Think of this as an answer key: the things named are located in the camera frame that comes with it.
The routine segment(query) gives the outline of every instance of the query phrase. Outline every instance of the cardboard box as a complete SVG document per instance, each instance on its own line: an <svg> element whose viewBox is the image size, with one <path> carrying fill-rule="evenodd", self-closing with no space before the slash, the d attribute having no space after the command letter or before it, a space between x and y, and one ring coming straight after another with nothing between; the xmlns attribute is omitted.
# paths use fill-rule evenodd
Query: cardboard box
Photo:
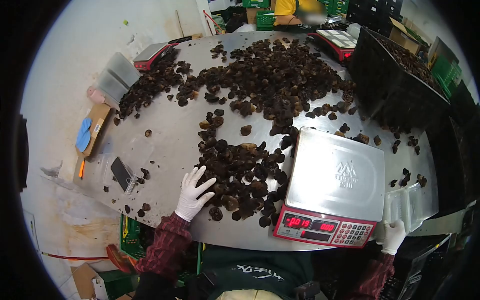
<svg viewBox="0 0 480 300"><path fill-rule="evenodd" d="M75 149L77 150L78 156L83 156L87 157L92 154L95 141L97 140L97 137L100 135L100 131L104 125L105 120L107 119L109 113L110 113L111 107L108 106L105 103L102 104L95 104L92 107L92 110L88 113L87 118L92 119L92 125L90 126L90 142L88 142L88 146L85 149L85 151L80 152L77 147Z"/></svg>
<svg viewBox="0 0 480 300"><path fill-rule="evenodd" d="M135 296L135 291L126 293L125 295L118 297L116 300L132 300L134 296Z"/></svg>
<svg viewBox="0 0 480 300"><path fill-rule="evenodd" d="M248 24L257 24L257 12L266 11L266 8L247 8Z"/></svg>
<svg viewBox="0 0 480 300"><path fill-rule="evenodd" d="M389 39L396 42L403 48L410 50L410 52L412 52L413 54L417 55L421 47L420 42L407 32L405 26L402 23L392 18L390 18L390 20L392 21L393 27L392 31L390 32Z"/></svg>
<svg viewBox="0 0 480 300"><path fill-rule="evenodd" d="M87 263L79 267L70 267L70 270L72 271L73 281L77 287L78 296L81 299L96 298L92 279L98 276L98 273Z"/></svg>

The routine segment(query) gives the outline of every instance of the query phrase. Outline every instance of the black plastic bin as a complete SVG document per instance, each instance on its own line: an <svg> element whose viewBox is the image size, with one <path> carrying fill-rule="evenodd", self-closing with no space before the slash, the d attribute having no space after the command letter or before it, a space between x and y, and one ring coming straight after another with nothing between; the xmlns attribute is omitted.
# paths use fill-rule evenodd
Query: black plastic bin
<svg viewBox="0 0 480 300"><path fill-rule="evenodd" d="M480 196L478 169L480 124L462 129L444 114L427 129L438 186L438 213L445 216Z"/></svg>
<svg viewBox="0 0 480 300"><path fill-rule="evenodd" d="M348 71L357 84L355 93L366 114L381 125L425 130L448 108L445 98L418 77L399 66L378 41L392 40L365 27L353 52Z"/></svg>

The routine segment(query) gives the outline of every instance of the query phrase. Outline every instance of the red digital display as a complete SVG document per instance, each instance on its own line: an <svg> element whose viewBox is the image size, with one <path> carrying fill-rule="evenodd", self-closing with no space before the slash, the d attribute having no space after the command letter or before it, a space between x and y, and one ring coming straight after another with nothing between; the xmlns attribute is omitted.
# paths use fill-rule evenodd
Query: red digital display
<svg viewBox="0 0 480 300"><path fill-rule="evenodd" d="M336 222L329 222L325 220L315 220L312 223L311 229L314 230L321 230L321 231L326 231L326 232L333 232L335 228L337 227Z"/></svg>
<svg viewBox="0 0 480 300"><path fill-rule="evenodd" d="M295 228L308 228L310 226L310 220L303 220L295 217L287 217L285 219L285 225Z"/></svg>
<svg viewBox="0 0 480 300"><path fill-rule="evenodd" d="M334 225L325 224L325 223L323 223L322 225L320 225L320 230L333 231L334 229L335 229L335 226L334 226Z"/></svg>

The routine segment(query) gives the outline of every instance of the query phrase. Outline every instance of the label sticker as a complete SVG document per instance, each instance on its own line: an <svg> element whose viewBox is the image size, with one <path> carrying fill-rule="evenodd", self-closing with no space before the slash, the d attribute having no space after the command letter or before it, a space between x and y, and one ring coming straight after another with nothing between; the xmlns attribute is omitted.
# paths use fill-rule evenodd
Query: label sticker
<svg viewBox="0 0 480 300"><path fill-rule="evenodd" d="M325 30L319 30L318 31L321 35L324 35L324 36L329 36L330 34L328 32L326 32Z"/></svg>
<svg viewBox="0 0 480 300"><path fill-rule="evenodd" d="M334 42L335 44L337 44L337 46L340 46L340 47L344 47L344 46L345 46L342 42L340 42L340 41L337 40L337 39L333 39L332 42Z"/></svg>
<svg viewBox="0 0 480 300"><path fill-rule="evenodd" d="M98 119L98 122L95 125L95 128L93 129L93 132L92 132L93 138L96 138L96 136L98 135L98 132L100 131L100 127L102 127L103 121L104 121L103 119Z"/></svg>

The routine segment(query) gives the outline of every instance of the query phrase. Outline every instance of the gloved hand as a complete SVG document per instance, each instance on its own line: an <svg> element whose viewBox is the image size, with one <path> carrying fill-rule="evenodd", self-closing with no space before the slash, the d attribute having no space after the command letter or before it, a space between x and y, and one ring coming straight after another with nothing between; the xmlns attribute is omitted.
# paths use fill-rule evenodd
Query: gloved hand
<svg viewBox="0 0 480 300"><path fill-rule="evenodd" d="M198 188L195 187L200 177L205 173L205 169L205 166L201 166L200 169L194 167L190 173L183 176L180 199L175 213L185 221L190 222L203 205L215 195L214 192L208 192L197 200L197 197L216 181L216 178L211 178Z"/></svg>
<svg viewBox="0 0 480 300"><path fill-rule="evenodd" d="M402 220L393 223L384 221L385 238L382 253L395 255L405 238L405 225Z"/></svg>

